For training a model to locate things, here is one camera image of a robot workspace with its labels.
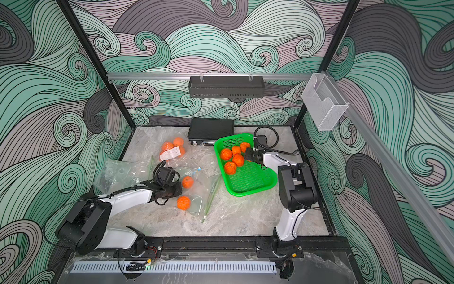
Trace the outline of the black wall shelf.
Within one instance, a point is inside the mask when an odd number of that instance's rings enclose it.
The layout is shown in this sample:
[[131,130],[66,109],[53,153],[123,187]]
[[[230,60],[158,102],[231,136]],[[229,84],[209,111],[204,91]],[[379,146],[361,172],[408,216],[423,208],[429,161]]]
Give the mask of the black wall shelf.
[[203,81],[193,76],[189,80],[189,93],[192,98],[261,98],[265,85],[262,77],[252,80],[246,77],[205,77]]

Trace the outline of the green printed zip-top bag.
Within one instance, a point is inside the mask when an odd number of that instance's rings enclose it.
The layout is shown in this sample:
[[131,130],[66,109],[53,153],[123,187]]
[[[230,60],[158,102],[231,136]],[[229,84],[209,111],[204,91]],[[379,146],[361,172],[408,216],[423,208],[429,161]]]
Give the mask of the green printed zip-top bag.
[[103,194],[112,194],[120,189],[139,185],[150,179],[151,160],[122,162],[108,159],[92,185]]

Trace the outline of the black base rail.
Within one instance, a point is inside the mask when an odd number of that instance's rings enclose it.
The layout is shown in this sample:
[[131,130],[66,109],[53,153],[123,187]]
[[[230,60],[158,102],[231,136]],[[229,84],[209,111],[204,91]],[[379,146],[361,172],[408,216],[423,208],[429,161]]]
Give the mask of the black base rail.
[[179,253],[245,253],[258,258],[281,259],[303,256],[304,252],[350,251],[344,237],[303,236],[279,241],[273,236],[248,237],[139,237],[129,248],[109,245],[115,257],[159,259]]

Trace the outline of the clear bag of oranges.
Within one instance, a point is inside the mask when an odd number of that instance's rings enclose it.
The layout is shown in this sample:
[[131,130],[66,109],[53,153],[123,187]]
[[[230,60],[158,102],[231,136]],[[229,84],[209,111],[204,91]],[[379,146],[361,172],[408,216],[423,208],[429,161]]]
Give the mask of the clear bag of oranges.
[[188,142],[187,139],[177,136],[172,140],[166,140],[158,155],[159,162],[165,162],[166,166],[173,168],[199,166],[199,154],[201,148]]

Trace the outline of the clear acrylic wall holder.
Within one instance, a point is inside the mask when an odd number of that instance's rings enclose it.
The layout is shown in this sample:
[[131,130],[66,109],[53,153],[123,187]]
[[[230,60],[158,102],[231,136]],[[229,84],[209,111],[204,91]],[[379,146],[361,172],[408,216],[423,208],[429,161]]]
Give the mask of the clear acrylic wall holder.
[[319,131],[331,131],[349,107],[334,78],[326,73],[313,73],[301,97]]

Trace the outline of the green plastic basket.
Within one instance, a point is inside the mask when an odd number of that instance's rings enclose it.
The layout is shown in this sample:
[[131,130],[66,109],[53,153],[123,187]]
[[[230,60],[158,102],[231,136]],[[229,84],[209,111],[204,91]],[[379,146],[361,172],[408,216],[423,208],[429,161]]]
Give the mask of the green plastic basket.
[[249,143],[253,146],[253,135],[236,134],[222,137],[214,144],[214,151],[227,191],[233,196],[243,197],[266,191],[276,186],[277,174],[275,171],[270,168],[262,168],[260,164],[247,160],[243,166],[237,168],[233,175],[225,172],[224,165],[228,161],[221,158],[221,151],[230,149],[232,146],[240,146],[241,143]]

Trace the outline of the orange bag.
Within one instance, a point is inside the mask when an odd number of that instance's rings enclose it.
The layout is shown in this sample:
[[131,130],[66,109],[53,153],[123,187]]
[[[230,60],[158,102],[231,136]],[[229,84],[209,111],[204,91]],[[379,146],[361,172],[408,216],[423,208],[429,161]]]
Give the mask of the orange bag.
[[191,207],[191,199],[187,196],[181,196],[177,199],[177,208],[183,211]]
[[195,181],[191,176],[185,176],[182,180],[182,187],[184,189],[190,189],[193,187]]

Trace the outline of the black flat box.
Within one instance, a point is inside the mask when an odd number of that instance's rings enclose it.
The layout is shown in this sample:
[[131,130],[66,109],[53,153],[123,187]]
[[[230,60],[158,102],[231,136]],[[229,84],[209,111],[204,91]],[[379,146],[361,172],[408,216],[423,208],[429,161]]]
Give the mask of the black flat box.
[[234,121],[218,118],[193,118],[188,141],[193,146],[213,146],[223,137],[234,135]]

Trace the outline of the aluminium wall rail back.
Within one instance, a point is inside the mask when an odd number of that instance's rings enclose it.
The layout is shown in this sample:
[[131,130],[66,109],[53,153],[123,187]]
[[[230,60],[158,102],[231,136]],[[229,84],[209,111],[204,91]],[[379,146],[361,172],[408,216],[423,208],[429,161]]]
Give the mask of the aluminium wall rail back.
[[264,80],[284,80],[300,81],[309,80],[312,74],[292,74],[292,73],[126,73],[116,72],[107,73],[109,80],[189,80],[196,76],[204,80],[205,77],[246,77],[252,80],[254,77],[262,77]]

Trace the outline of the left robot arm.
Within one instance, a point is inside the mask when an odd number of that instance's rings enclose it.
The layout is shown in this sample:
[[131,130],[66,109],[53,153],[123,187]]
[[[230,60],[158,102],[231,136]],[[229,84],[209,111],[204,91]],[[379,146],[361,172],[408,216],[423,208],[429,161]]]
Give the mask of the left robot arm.
[[80,255],[94,250],[118,249],[140,257],[147,250],[145,234],[138,229],[108,227],[111,217],[133,207],[153,202],[164,206],[171,198],[182,195],[177,170],[158,164],[152,178],[110,194],[82,195],[56,229],[57,239]]

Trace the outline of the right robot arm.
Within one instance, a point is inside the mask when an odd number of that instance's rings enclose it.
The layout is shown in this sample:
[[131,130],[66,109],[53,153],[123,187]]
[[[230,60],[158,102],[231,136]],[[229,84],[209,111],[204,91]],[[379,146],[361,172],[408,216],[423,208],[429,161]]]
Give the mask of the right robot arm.
[[253,134],[254,145],[247,148],[245,158],[261,166],[271,169],[277,175],[280,202],[283,206],[280,221],[273,231],[273,250],[275,252],[290,249],[297,244],[297,231],[305,214],[318,203],[312,171],[307,163],[291,162],[285,155],[297,156],[298,150],[287,152],[276,150],[279,135],[273,127],[268,126],[275,134],[275,142],[268,145],[267,137],[259,135],[263,127],[257,127]]

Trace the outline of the aluminium wall rail right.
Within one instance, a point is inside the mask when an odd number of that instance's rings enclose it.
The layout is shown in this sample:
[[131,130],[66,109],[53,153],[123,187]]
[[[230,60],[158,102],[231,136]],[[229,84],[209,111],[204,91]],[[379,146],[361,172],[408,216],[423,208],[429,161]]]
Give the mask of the aluminium wall rail right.
[[415,213],[421,219],[429,233],[433,236],[439,247],[442,249],[450,263],[454,262],[454,232],[438,213],[436,208],[425,197],[419,189],[417,183],[412,180],[400,162],[393,156],[392,152],[386,147],[382,139],[371,130],[369,125],[363,120],[357,108],[349,101],[342,92],[340,86],[334,78],[327,72],[322,72],[327,76],[328,81],[338,94],[347,103],[346,115],[351,119],[360,135],[370,146],[371,150],[377,155],[378,160],[389,174],[393,182],[401,189],[402,195],[411,205]]

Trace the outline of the aluminium wall rail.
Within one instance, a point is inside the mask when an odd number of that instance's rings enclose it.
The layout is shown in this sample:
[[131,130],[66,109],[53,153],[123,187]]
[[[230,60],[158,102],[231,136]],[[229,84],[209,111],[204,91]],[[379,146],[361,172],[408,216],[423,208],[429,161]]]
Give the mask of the aluminium wall rail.
[[402,195],[411,205],[415,213],[421,219],[429,233],[433,236],[439,247],[442,249],[450,263],[454,262],[454,232],[438,213],[436,208],[425,197],[419,189],[417,183],[412,180],[400,162],[393,156],[392,152],[386,147],[382,139],[371,130],[369,125],[363,120],[357,108],[349,101],[342,92],[340,86],[334,78],[327,72],[322,72],[327,76],[328,81],[338,94],[347,103],[346,115],[351,119],[360,135],[370,146],[371,150],[377,155],[378,160],[389,174],[393,182],[401,189]]
[[309,80],[312,74],[292,74],[292,73],[126,73],[116,72],[107,73],[109,80],[189,80],[196,76],[204,80],[205,77],[246,77],[252,80],[254,77],[262,77],[264,80],[284,80],[300,81]]

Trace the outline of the orange taken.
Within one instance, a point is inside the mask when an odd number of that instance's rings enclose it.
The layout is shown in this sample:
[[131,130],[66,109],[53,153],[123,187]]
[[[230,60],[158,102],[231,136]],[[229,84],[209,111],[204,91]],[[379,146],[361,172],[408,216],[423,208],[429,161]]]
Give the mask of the orange taken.
[[221,150],[220,157],[224,161],[229,161],[233,157],[233,153],[231,149],[224,148]]
[[233,155],[240,155],[242,153],[240,146],[232,146],[231,151]]
[[227,175],[234,175],[237,170],[237,165],[234,162],[226,162],[223,169]]

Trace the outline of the orange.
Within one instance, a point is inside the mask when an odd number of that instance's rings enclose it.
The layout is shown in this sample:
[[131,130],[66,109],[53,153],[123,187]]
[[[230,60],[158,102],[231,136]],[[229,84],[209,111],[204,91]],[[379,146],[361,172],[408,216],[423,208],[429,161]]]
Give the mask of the orange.
[[241,167],[244,165],[245,159],[242,154],[234,154],[232,162],[235,163],[237,167]]
[[242,153],[245,153],[246,150],[247,150],[248,148],[250,148],[250,147],[251,147],[250,144],[249,144],[249,143],[246,143],[246,142],[243,142],[243,143],[240,144],[240,149],[241,149],[241,152],[242,152]]

